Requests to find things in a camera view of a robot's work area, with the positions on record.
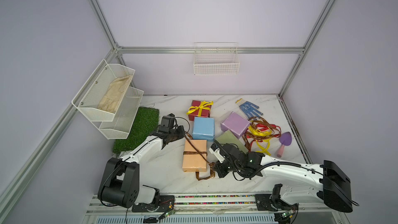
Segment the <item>orange gift box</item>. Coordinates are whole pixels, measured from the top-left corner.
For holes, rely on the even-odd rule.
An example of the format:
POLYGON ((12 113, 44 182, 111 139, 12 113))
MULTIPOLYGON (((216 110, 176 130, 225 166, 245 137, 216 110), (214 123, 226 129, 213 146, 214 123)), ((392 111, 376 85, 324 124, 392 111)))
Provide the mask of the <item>orange gift box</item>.
POLYGON ((207 171, 207 141, 186 140, 183 152, 182 170, 184 172, 207 171))

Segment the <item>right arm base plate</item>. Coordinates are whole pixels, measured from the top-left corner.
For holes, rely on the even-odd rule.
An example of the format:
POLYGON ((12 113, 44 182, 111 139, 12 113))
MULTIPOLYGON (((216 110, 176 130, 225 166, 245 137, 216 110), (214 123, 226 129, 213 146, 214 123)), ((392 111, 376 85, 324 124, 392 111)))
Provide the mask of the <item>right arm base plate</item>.
POLYGON ((277 212, 282 210, 297 210, 298 204, 289 204, 282 200, 280 191, 283 184, 276 184, 270 194, 256 194, 257 210, 277 212))

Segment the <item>purple gift box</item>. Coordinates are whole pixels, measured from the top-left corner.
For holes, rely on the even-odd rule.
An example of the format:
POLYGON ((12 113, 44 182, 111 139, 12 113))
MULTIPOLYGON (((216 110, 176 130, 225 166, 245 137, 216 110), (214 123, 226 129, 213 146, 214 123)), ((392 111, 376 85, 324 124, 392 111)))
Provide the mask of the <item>purple gift box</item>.
POLYGON ((231 131, 238 139, 247 131, 250 122, 239 114, 232 112, 221 124, 223 132, 231 131))

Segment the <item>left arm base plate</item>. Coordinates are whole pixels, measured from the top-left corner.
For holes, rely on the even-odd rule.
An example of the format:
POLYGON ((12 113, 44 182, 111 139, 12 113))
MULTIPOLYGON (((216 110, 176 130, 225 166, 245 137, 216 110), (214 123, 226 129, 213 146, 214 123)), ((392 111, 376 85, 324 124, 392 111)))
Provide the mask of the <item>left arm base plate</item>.
POLYGON ((174 195, 162 195, 159 189, 143 185, 131 209, 133 213, 165 212, 174 204, 174 195))

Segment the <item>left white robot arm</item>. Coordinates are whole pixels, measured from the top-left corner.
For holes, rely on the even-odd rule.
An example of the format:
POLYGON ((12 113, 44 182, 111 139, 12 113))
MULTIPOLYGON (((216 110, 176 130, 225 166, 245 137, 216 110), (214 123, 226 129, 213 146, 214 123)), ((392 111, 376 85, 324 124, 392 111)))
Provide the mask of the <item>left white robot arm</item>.
POLYGON ((97 198, 105 207, 143 207, 155 211, 160 206, 160 191, 143 185, 140 165, 154 157, 164 147, 184 138, 184 127, 177 124, 176 116, 162 117, 161 123, 133 151, 107 161, 97 198))

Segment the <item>blue gift box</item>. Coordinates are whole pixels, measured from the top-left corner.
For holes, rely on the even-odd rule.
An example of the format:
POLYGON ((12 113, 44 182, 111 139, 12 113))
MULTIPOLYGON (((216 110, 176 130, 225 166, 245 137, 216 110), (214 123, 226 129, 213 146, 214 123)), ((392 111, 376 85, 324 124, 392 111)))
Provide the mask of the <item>blue gift box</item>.
POLYGON ((215 121, 213 118, 195 117, 192 137, 194 140, 207 140, 212 142, 215 137, 215 121))

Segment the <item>brown ribbon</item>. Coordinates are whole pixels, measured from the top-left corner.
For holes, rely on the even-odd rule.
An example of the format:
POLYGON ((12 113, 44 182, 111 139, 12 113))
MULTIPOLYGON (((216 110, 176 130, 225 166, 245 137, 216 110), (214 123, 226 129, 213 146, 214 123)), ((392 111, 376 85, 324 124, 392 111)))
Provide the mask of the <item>brown ribbon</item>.
POLYGON ((245 147, 251 151, 253 143, 256 143, 261 152, 268 151, 269 142, 273 138, 280 138, 282 130, 280 126, 268 123, 262 117, 249 118, 249 126, 243 134, 245 147))
POLYGON ((195 140, 188 132, 184 137, 186 141, 182 161, 183 172, 195 173, 198 181, 214 178, 214 162, 207 159, 207 141, 195 140))

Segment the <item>green gift box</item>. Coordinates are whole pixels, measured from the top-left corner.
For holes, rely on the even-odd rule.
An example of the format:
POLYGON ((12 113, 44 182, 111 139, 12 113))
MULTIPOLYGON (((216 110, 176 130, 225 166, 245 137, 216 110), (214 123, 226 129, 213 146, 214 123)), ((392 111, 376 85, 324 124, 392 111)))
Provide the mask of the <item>green gift box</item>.
POLYGON ((247 153, 248 149, 244 143, 239 140, 230 130, 223 132, 220 136, 216 137, 215 140, 220 144, 231 144, 237 146, 237 148, 243 153, 247 153))

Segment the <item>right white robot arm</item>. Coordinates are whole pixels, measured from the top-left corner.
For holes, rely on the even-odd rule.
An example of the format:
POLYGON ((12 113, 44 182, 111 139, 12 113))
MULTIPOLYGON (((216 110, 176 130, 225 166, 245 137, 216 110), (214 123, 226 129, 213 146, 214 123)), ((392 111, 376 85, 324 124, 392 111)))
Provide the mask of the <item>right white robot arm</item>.
POLYGON ((357 205, 351 197, 349 177, 332 161, 323 164, 295 163, 250 151, 244 153, 232 144, 214 141, 209 152, 217 161, 212 169, 219 178, 229 173, 241 179, 278 177, 299 185, 274 185, 270 194, 256 195, 259 210, 281 211, 297 209, 301 203, 322 203, 338 212, 351 213, 357 205))

